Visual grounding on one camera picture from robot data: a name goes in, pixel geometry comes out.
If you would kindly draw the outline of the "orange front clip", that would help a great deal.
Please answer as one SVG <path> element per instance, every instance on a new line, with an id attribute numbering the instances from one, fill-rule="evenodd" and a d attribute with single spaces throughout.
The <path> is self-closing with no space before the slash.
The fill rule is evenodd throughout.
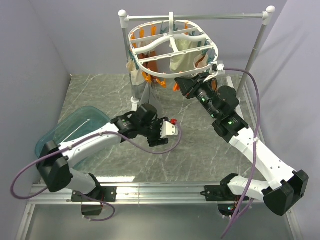
<path id="1" fill-rule="evenodd" d="M 177 83 L 175 83 L 174 86 L 173 86 L 173 91 L 174 91 L 174 92 L 177 92 L 177 91 L 179 91 L 179 90 L 180 90 L 179 85 L 178 85 Z"/>

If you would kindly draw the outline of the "white oval clip hanger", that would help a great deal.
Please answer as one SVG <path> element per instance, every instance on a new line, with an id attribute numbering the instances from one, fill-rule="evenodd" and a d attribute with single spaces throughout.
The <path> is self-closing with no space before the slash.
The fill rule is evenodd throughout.
<path id="1" fill-rule="evenodd" d="M 146 81 L 155 79 L 169 79 L 197 74 L 197 70 L 184 72 L 172 72 L 170 61 L 174 56 L 198 51 L 199 54 L 208 54 L 208 69 L 203 72 L 210 72 L 211 62 L 215 62 L 219 57 L 219 49 L 216 43 L 206 34 L 206 32 L 190 17 L 178 17 L 173 12 L 163 16 L 126 16 L 125 22 L 134 20 L 144 20 L 125 34 L 127 44 L 127 55 L 136 64 L 136 68 L 141 69 Z M 179 51 L 176 40 L 187 40 L 198 42 L 196 48 Z M 156 52 L 155 57 L 138 59 L 138 54 L 145 54 L 151 51 Z M 143 63 L 156 61 L 158 72 L 153 72 L 143 66 Z"/>

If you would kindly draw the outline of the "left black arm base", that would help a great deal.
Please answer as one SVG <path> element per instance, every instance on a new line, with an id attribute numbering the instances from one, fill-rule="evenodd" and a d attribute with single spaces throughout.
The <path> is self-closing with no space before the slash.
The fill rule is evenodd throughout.
<path id="1" fill-rule="evenodd" d="M 73 191 L 71 195 L 72 203 L 81 203 L 81 213 L 85 217 L 99 216 L 104 206 L 112 209 L 111 215 L 115 213 L 115 208 L 111 203 L 116 201 L 116 186 L 101 186 L 99 189 L 93 190 L 89 194 L 83 194 L 79 191 Z"/>

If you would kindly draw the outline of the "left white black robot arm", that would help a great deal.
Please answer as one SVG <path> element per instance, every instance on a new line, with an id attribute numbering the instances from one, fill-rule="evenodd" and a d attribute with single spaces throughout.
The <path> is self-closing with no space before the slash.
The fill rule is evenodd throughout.
<path id="1" fill-rule="evenodd" d="M 50 192 L 71 189 L 83 193 L 89 201 L 96 201 L 101 195 L 97 179 L 91 173 L 74 170 L 75 165 L 106 147 L 137 136 L 145 137 L 150 147 L 156 147 L 167 144 L 169 136 L 177 134 L 176 126 L 167 117 L 158 118 L 157 109 L 144 103 L 82 137 L 60 144 L 47 142 L 40 154 L 46 159 L 36 167 Z"/>

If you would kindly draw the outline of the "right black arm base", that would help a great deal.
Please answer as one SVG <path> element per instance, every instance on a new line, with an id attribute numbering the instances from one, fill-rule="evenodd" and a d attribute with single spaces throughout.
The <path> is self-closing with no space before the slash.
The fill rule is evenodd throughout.
<path id="1" fill-rule="evenodd" d="M 229 218 L 233 216 L 241 198 L 241 195 L 234 195 L 227 186 L 222 185 L 205 185 L 200 195 L 206 202 L 217 202 L 219 213 Z"/>

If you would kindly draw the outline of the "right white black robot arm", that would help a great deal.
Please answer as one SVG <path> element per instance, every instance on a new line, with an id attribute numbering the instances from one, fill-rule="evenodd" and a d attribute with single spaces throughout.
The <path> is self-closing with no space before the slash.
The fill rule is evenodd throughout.
<path id="1" fill-rule="evenodd" d="M 245 193 L 246 197 L 264 202 L 269 210 L 283 216 L 304 195 L 309 176 L 295 170 L 278 158 L 241 118 L 236 90 L 223 85 L 213 89 L 205 74 L 177 77 L 175 83 L 186 99 L 196 98 L 215 120 L 212 126 L 222 139 L 242 153 L 264 177 L 263 181 L 231 174 L 220 183 L 220 194 L 226 200 Z"/>

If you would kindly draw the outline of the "cream hanging underwear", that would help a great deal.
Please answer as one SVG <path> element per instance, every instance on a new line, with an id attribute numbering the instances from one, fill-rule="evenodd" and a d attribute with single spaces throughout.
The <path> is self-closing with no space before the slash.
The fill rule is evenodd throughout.
<path id="1" fill-rule="evenodd" d="M 175 43 L 179 51 L 189 50 L 198 47 L 198 42 L 194 41 L 178 39 L 175 41 Z M 194 51 L 186 54 L 173 56 L 170 59 L 170 70 L 173 73 L 187 72 L 193 70 L 195 68 L 194 60 L 199 54 L 200 53 L 198 51 Z"/>

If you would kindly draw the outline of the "orange hanging underwear right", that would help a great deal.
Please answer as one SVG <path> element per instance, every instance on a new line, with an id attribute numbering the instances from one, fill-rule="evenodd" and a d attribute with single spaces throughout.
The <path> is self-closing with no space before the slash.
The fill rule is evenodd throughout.
<path id="1" fill-rule="evenodd" d="M 209 56 L 208 54 L 199 54 L 195 57 L 193 61 L 194 69 L 197 70 L 198 73 L 202 73 L 206 71 L 209 67 Z"/>

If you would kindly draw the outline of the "rust hanging underwear back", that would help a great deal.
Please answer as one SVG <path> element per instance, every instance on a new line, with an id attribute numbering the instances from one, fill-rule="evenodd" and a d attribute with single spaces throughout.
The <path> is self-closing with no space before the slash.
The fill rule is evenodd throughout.
<path id="1" fill-rule="evenodd" d="M 138 54 L 138 59 L 146 59 L 146 58 L 151 58 L 156 56 L 156 51 L 150 51 L 148 53 L 140 53 Z M 150 69 L 153 72 L 158 72 L 158 65 L 156 61 L 149 61 L 149 62 L 144 62 L 143 66 L 147 69 Z"/>

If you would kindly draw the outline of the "teal plastic basin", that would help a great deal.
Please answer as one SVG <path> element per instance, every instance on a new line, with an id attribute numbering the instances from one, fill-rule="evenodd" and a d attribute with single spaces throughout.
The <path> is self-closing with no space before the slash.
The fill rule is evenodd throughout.
<path id="1" fill-rule="evenodd" d="M 73 141 L 102 128 L 110 118 L 93 106 L 84 106 L 62 120 L 55 128 L 46 133 L 35 146 L 35 155 L 40 158 L 44 145 L 54 141 L 57 145 Z"/>

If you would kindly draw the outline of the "silver white drying rack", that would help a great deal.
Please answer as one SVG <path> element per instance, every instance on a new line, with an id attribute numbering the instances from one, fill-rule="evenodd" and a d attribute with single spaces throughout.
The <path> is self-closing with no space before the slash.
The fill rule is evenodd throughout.
<path id="1" fill-rule="evenodd" d="M 270 5 L 266 8 L 265 11 L 261 13 L 230 13 L 230 14 L 213 14 L 213 15 L 176 15 L 178 17 L 190 17 L 191 21 L 194 22 L 195 20 L 238 20 L 238 19 L 261 19 L 261 28 L 259 30 L 258 36 L 256 38 L 254 47 L 251 51 L 249 60 L 246 64 L 246 71 L 250 71 L 252 68 L 252 65 L 254 63 L 254 60 L 258 54 L 258 47 L 260 46 L 260 43 L 262 41 L 262 38 L 264 36 L 265 30 L 267 26 L 269 25 L 273 13 L 276 11 L 276 8 L 273 5 Z M 125 44 L 125 50 L 126 50 L 126 55 L 127 55 L 127 62 L 130 60 L 128 57 L 128 48 L 127 48 L 127 41 L 125 39 L 125 35 L 129 33 L 134 27 L 144 24 L 145 20 L 134 20 L 134 21 L 129 21 L 125 22 L 125 17 L 129 16 L 128 13 L 124 10 L 121 9 L 118 12 L 119 20 L 120 20 L 120 25 L 123 33 L 123 39 L 124 39 L 124 44 Z M 165 86 L 166 82 L 165 79 L 163 78 L 151 78 L 148 83 L 153 84 L 154 82 L 159 83 L 161 86 Z"/>

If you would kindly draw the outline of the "aluminium mounting rail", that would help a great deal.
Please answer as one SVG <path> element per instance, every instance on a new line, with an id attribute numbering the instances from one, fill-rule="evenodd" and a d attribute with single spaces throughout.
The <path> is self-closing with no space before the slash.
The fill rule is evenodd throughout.
<path id="1" fill-rule="evenodd" d="M 112 204 L 205 204 L 205 196 L 201 192 L 205 186 L 218 186 L 218 182 L 164 182 L 164 183 L 102 183 L 103 187 L 116 188 L 115 201 Z M 74 204 L 73 191 L 62 189 L 58 192 L 44 191 L 31 198 L 31 204 Z"/>

